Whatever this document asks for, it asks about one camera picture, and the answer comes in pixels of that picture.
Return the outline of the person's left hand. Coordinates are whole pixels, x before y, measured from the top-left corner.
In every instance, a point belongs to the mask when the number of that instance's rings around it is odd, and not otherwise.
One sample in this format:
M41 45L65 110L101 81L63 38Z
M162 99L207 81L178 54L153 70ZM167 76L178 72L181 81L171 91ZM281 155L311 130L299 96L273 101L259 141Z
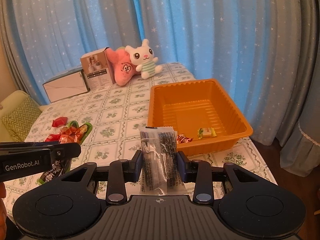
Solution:
M7 233L7 211L3 202L3 199L6 197L6 189L3 182L0 183L0 240L5 240Z

